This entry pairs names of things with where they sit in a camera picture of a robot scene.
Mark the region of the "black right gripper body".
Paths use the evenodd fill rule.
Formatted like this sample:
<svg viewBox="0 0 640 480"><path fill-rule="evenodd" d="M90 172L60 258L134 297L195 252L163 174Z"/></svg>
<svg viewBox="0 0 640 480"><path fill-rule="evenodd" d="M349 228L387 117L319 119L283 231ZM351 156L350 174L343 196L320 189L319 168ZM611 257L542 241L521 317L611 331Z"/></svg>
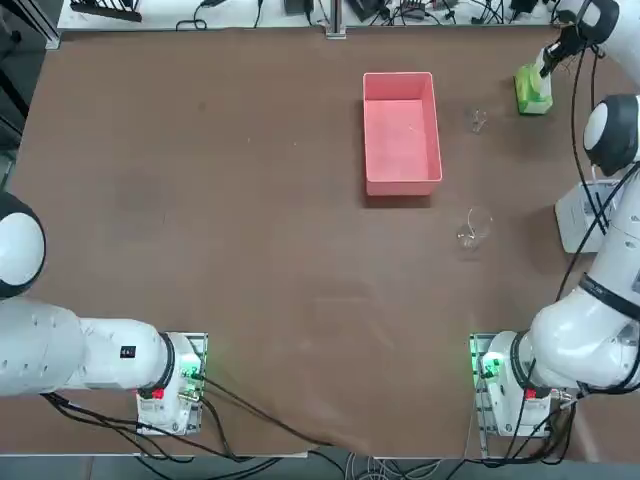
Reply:
<svg viewBox="0 0 640 480"><path fill-rule="evenodd" d="M584 45L584 41L579 36L576 27L567 25L560 29L560 35L557 40L557 55L576 55Z"/></svg>

